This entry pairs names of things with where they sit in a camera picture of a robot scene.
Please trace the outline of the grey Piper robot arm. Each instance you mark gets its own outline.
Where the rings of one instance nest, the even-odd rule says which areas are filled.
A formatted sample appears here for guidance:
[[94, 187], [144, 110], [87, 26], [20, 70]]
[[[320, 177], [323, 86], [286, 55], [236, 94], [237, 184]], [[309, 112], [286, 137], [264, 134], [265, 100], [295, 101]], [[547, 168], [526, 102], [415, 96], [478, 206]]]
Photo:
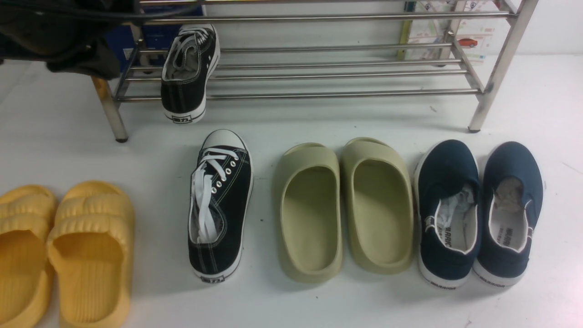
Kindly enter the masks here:
[[54, 73], [112, 80], [121, 65], [106, 40], [117, 21], [85, 20], [2, 5], [2, 60], [43, 62]]

